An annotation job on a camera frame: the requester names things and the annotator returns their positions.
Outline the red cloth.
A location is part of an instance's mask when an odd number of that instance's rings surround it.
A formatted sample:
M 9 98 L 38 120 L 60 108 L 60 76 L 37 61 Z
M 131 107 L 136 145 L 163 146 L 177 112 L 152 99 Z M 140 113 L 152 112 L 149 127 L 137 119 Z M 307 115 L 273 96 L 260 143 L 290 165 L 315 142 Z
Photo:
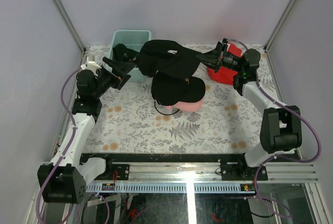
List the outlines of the red cloth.
M 242 54 L 242 50 L 233 43 L 227 44 L 227 51 L 235 55 L 237 58 L 240 58 Z M 214 73 L 211 68 L 206 68 L 206 71 L 210 79 L 225 85 L 232 85 L 233 77 L 237 74 L 237 72 L 225 67 L 221 67 L 217 73 Z

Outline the teal plastic bin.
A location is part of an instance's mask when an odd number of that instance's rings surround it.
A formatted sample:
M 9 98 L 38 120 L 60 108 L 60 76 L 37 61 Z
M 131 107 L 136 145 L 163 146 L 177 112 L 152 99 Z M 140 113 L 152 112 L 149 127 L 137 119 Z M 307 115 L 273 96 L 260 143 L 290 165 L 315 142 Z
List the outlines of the teal plastic bin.
M 149 30 L 117 30 L 113 34 L 110 50 L 107 58 L 113 60 L 113 48 L 117 44 L 123 44 L 125 47 L 140 52 L 142 46 L 151 40 L 151 32 Z M 129 82 L 146 82 L 146 77 L 141 74 L 138 68 L 134 68 L 129 75 Z

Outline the black wire hat stand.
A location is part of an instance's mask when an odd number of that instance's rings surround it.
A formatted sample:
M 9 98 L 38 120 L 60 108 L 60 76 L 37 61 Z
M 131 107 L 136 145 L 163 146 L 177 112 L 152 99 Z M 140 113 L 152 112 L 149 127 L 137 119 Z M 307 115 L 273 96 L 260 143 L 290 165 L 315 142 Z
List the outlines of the black wire hat stand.
M 176 109 L 173 106 L 163 106 L 156 101 L 154 102 L 154 108 L 159 114 L 163 116 L 172 116 L 180 111 L 180 109 Z

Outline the black cap gold logo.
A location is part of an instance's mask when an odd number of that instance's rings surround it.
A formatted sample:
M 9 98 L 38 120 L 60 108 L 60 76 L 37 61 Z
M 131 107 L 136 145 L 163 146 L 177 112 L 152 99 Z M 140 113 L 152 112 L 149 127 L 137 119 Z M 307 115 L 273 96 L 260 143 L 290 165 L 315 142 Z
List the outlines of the black cap gold logo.
M 194 76 L 181 79 L 158 72 L 152 79 L 151 95 L 162 106 L 196 103 L 204 98 L 205 93 L 204 81 Z

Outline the pink baseball cap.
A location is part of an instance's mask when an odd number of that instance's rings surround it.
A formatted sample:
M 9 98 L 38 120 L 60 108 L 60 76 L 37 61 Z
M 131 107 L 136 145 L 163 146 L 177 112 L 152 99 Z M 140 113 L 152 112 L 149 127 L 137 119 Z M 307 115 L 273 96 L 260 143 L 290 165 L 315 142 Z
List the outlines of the pink baseball cap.
M 197 102 L 182 102 L 179 101 L 176 104 L 172 106 L 164 106 L 167 110 L 171 110 L 172 108 L 177 108 L 179 110 L 185 111 L 185 112 L 196 112 L 198 111 L 204 102 L 204 98 Z

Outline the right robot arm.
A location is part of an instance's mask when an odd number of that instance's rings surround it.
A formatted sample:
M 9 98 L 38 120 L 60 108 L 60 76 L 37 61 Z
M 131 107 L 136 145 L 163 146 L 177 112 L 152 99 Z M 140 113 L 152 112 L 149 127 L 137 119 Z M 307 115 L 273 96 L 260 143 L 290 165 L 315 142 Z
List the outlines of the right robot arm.
M 262 114 L 260 142 L 245 153 L 245 162 L 237 166 L 238 176 L 247 180 L 255 175 L 255 167 L 270 157 L 286 154 L 302 145 L 300 109 L 275 100 L 260 86 L 257 70 L 261 54 L 257 50 L 247 48 L 241 57 L 237 57 L 229 52 L 228 43 L 223 39 L 212 51 L 196 57 L 214 72 L 221 67 L 235 71 L 234 90 Z

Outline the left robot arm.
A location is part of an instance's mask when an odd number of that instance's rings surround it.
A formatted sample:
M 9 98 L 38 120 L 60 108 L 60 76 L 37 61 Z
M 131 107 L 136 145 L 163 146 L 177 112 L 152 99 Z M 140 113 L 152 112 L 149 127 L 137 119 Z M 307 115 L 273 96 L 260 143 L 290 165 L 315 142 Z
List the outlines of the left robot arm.
M 98 176 L 109 179 L 114 167 L 103 158 L 80 163 L 86 140 L 101 112 L 101 96 L 110 88 L 122 89 L 135 68 L 133 62 L 117 62 L 106 57 L 101 63 L 92 58 L 70 77 L 76 78 L 76 98 L 72 108 L 64 106 L 70 125 L 60 148 L 48 164 L 37 171 L 41 186 L 39 197 L 46 203 L 79 204 L 86 187 Z

